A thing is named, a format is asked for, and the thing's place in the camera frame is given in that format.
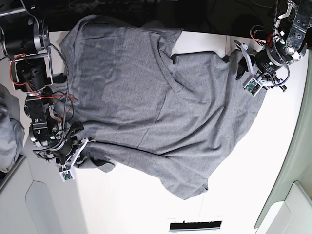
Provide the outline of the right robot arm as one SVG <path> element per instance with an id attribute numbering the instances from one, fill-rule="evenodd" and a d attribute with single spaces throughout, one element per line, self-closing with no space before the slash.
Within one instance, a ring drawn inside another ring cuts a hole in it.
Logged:
<path id="1" fill-rule="evenodd" d="M 65 78 L 54 81 L 47 28 L 33 15 L 0 24 L 10 80 L 26 93 L 33 153 L 61 168 L 112 170 L 116 163 L 196 189 L 249 131 L 261 100 L 238 80 L 240 50 L 172 54 L 182 29 L 157 22 L 80 19 L 56 48 Z"/>

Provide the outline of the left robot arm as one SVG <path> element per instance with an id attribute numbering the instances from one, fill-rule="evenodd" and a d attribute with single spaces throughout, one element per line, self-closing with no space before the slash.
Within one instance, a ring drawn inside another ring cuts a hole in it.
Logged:
<path id="1" fill-rule="evenodd" d="M 258 31 L 265 31 L 260 25 L 250 29 L 250 36 L 262 48 L 260 51 L 249 49 L 239 41 L 234 41 L 242 52 L 237 79 L 247 75 L 243 83 L 244 90 L 256 96 L 261 89 L 279 87 L 286 91 L 286 79 L 277 77 L 276 72 L 300 61 L 308 48 L 304 41 L 306 32 L 312 26 L 312 2 L 310 0 L 289 0 L 287 10 L 278 15 L 275 10 L 274 25 L 265 41 L 255 39 Z"/>

